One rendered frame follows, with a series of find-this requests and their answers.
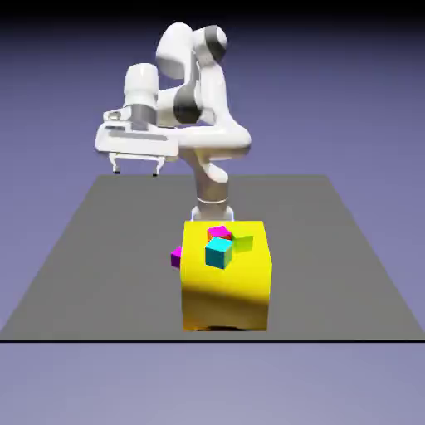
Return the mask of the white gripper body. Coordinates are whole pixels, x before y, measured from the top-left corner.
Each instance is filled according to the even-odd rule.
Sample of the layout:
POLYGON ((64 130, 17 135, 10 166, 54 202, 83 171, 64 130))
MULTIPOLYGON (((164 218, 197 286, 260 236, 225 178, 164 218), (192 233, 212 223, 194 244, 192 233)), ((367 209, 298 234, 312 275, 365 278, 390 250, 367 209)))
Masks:
POLYGON ((106 121, 97 130, 95 149, 117 159, 174 160, 178 141, 147 130, 133 129, 130 122, 106 121))

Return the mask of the small cyan cube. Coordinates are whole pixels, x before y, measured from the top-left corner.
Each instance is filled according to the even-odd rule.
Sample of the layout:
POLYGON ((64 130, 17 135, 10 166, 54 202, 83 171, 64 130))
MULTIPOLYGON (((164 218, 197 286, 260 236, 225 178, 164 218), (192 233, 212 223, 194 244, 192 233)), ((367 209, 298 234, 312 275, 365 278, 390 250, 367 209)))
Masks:
POLYGON ((224 270, 232 260, 232 249, 231 240, 212 238, 205 246, 205 264, 224 270))

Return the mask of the small lime green cube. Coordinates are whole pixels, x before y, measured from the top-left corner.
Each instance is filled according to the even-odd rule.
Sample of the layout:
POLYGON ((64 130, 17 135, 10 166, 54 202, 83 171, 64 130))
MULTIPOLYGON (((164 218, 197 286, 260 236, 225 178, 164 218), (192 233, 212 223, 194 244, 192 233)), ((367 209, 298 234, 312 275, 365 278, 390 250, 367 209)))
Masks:
POLYGON ((246 233, 233 233, 232 245, 236 253, 249 252, 253 248, 254 236, 246 233))

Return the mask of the large yellow box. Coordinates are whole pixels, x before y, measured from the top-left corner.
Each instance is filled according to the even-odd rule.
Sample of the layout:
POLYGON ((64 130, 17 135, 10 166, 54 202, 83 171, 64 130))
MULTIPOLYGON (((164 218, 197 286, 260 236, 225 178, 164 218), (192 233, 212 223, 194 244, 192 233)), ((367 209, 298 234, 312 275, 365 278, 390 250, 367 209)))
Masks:
POLYGON ((252 248, 234 251, 224 269, 205 261, 208 229, 220 222, 186 221, 180 263, 183 329, 233 327, 263 331, 268 324, 272 262, 261 221, 226 222, 237 236, 252 236, 252 248))

